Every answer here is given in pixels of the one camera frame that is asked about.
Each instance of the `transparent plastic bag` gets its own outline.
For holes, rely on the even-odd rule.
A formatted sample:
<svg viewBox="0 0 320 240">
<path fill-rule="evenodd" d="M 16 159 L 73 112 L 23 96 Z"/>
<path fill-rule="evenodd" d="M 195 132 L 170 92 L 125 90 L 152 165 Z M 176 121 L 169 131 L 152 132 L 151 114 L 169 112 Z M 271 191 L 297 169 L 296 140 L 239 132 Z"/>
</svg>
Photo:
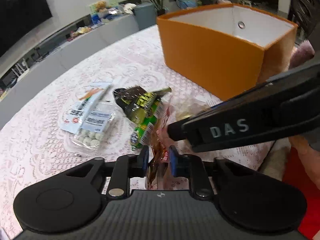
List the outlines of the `transparent plastic bag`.
<svg viewBox="0 0 320 240">
<path fill-rule="evenodd" d="M 121 116 L 124 116 L 122 109 L 116 104 L 98 103 L 81 122 L 78 132 L 71 139 L 74 143 L 72 152 L 79 156 L 96 155 Z"/>
</svg>

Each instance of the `white candy ball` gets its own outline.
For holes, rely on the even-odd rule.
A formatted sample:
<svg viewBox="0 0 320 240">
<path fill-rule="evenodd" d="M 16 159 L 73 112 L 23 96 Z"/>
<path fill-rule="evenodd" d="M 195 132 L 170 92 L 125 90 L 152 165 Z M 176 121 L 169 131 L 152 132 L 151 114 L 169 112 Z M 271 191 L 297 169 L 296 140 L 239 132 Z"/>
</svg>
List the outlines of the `white candy ball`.
<svg viewBox="0 0 320 240">
<path fill-rule="evenodd" d="M 101 141 L 103 136 L 104 136 L 104 133 L 96 133 L 96 139 L 99 141 Z"/>
<path fill-rule="evenodd" d="M 79 142 L 83 142 L 84 137 L 83 137 L 83 136 L 78 136 L 77 140 L 78 140 Z"/>
<path fill-rule="evenodd" d="M 98 140 L 92 140 L 90 142 L 90 146 L 91 147 L 97 147 L 100 144 L 100 142 Z"/>
<path fill-rule="evenodd" d="M 89 137 L 91 139 L 95 139 L 96 138 L 96 133 L 95 132 L 89 132 L 88 135 L 89 135 Z"/>
<path fill-rule="evenodd" d="M 85 145 L 87 145 L 87 146 L 90 146 L 91 141 L 92 141 L 92 139 L 89 138 L 89 137 L 87 137 L 87 138 L 84 138 L 83 143 L 84 143 Z"/>
<path fill-rule="evenodd" d="M 85 129 L 82 129 L 82 130 L 81 130 L 81 135 L 84 136 L 84 137 L 87 137 L 87 136 L 88 136 L 88 133 L 89 133 L 88 130 L 85 130 Z"/>
</svg>

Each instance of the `lace tablecloth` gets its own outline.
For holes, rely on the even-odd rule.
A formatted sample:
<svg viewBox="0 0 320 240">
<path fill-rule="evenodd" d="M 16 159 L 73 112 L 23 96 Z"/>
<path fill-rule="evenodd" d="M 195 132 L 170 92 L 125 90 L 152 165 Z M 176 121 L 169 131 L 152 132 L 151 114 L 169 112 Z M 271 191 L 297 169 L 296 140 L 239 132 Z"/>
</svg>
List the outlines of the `lace tablecloth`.
<svg viewBox="0 0 320 240">
<path fill-rule="evenodd" d="M 119 80 L 118 87 L 138 84 L 148 91 L 170 86 L 173 107 L 186 98 L 199 96 L 215 104 L 219 102 L 208 91 L 165 65 L 157 26 L 131 35 L 80 62 L 38 93 L 0 131 L 0 225 L 10 238 L 21 231 L 12 208 L 19 191 L 90 159 L 68 152 L 70 134 L 60 130 L 58 123 L 86 85 L 109 79 Z M 123 119 L 101 155 L 107 161 L 115 161 L 130 153 L 131 133 L 132 127 Z M 265 143 L 197 155 L 209 161 L 214 156 L 224 156 L 257 169 L 269 148 L 270 143 Z M 144 187 L 144 179 L 131 179 L 131 188 Z"/>
</svg>

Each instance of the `black circular cover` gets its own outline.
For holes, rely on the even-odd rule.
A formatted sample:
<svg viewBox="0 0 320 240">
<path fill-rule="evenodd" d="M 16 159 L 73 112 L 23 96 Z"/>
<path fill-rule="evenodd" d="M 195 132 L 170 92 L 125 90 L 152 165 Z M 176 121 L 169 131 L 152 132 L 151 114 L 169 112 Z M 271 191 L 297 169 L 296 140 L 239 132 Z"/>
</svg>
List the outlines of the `black circular cover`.
<svg viewBox="0 0 320 240">
<path fill-rule="evenodd" d="M 267 176 L 234 178 L 218 194 L 224 215 L 257 232 L 282 232 L 299 226 L 307 203 L 296 188 Z"/>
<path fill-rule="evenodd" d="M 22 190 L 13 209 L 24 229 L 59 233 L 93 220 L 100 212 L 101 198 L 83 178 L 54 176 Z"/>
</svg>

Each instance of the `red cloth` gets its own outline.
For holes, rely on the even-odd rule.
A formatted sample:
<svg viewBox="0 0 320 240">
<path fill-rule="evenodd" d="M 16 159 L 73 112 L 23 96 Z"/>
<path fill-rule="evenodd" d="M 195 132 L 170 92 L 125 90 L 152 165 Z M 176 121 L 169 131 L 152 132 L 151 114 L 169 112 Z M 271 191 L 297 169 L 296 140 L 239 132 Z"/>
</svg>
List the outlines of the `red cloth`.
<svg viewBox="0 0 320 240">
<path fill-rule="evenodd" d="M 312 240 L 315 234 L 320 231 L 320 190 L 309 179 L 299 159 L 298 152 L 293 147 L 288 157 L 282 181 L 300 189 L 307 199 L 307 213 L 298 231 Z"/>
</svg>

